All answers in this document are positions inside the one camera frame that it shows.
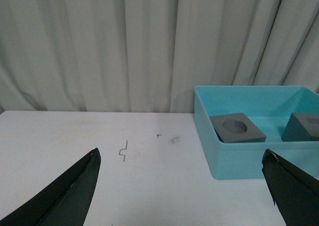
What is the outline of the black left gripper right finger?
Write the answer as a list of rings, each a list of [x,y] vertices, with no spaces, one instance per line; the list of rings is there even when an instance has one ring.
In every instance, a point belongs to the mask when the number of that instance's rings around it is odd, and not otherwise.
[[[262,173],[274,204],[288,226],[319,224],[319,181],[267,149]]]

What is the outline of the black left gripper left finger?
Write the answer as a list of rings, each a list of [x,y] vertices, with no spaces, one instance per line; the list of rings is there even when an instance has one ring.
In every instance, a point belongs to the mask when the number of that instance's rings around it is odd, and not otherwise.
[[[101,155],[95,148],[29,201],[2,226],[82,226],[95,192]]]

